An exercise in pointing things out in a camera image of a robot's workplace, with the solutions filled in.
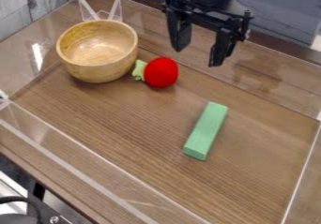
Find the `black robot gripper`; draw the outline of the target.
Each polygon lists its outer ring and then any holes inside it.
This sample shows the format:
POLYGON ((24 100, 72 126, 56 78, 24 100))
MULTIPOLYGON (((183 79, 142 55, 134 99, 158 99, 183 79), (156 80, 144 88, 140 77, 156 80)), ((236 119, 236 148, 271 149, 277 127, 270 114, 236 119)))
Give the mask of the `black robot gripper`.
POLYGON ((180 52, 191 43, 191 23, 216 32, 210 48, 210 67, 219 67, 231 56, 236 41, 249 38, 253 13, 236 0, 164 0, 170 44, 180 52))

